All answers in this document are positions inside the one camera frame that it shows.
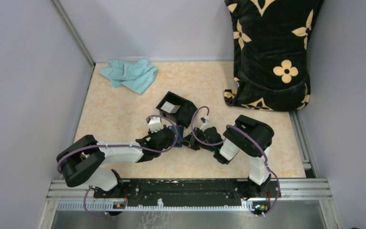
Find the black plastic card box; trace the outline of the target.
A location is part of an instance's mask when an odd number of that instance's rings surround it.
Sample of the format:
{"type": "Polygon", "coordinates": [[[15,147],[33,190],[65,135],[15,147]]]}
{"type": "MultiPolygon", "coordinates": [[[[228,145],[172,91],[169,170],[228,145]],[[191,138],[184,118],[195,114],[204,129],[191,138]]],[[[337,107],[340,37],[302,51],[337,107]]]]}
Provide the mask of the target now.
{"type": "Polygon", "coordinates": [[[189,128],[194,112],[198,108],[192,101],[168,91],[157,104],[156,109],[161,116],[170,119],[179,126],[189,128]]]}

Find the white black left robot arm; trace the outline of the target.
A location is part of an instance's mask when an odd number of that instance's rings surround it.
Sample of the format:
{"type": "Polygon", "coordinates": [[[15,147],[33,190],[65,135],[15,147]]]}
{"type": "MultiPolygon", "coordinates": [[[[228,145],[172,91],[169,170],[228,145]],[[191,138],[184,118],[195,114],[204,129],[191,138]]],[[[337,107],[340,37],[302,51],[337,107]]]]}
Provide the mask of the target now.
{"type": "Polygon", "coordinates": [[[171,150],[177,142],[175,126],[149,132],[147,136],[128,143],[105,143],[93,135],[86,135],[58,154],[57,170],[68,187],[82,184],[98,187],[111,197],[119,197],[124,191],[117,171],[101,167],[117,162],[141,163],[159,157],[171,150]]]}

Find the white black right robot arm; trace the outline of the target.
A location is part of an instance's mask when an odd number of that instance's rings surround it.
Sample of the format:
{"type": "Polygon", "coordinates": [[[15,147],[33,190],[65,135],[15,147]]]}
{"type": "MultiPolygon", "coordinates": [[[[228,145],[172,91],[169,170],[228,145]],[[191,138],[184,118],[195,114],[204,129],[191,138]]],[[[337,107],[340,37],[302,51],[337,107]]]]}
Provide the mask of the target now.
{"type": "Polygon", "coordinates": [[[178,142],[192,150],[205,149],[221,164],[229,164],[240,152],[249,157],[249,176],[237,187],[243,197],[261,197],[267,193],[271,174],[267,168],[268,151],[274,136],[266,123],[240,115],[234,125],[228,125],[221,135],[209,123],[208,116],[201,118],[201,127],[191,127],[191,133],[178,142]]]}

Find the grey credit card stack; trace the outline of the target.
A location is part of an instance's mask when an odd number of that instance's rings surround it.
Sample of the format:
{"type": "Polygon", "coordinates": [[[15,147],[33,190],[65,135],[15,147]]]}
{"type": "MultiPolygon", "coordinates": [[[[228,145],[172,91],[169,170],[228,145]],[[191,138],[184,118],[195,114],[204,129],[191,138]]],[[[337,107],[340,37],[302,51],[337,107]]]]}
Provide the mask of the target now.
{"type": "Polygon", "coordinates": [[[174,114],[179,110],[180,107],[180,105],[175,105],[168,101],[165,101],[161,106],[161,110],[169,114],[174,114]]]}

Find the blue leather card holder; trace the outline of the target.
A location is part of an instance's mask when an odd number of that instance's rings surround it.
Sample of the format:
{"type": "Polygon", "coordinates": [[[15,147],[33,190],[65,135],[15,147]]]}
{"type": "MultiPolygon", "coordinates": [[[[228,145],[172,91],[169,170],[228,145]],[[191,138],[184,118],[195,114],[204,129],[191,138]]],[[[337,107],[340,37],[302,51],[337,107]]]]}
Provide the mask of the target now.
{"type": "Polygon", "coordinates": [[[177,126],[169,126],[169,129],[171,129],[175,135],[176,135],[176,143],[174,144],[174,147],[182,147],[182,144],[179,143],[179,141],[183,138],[183,132],[184,132],[184,127],[177,125],[177,126]]]}

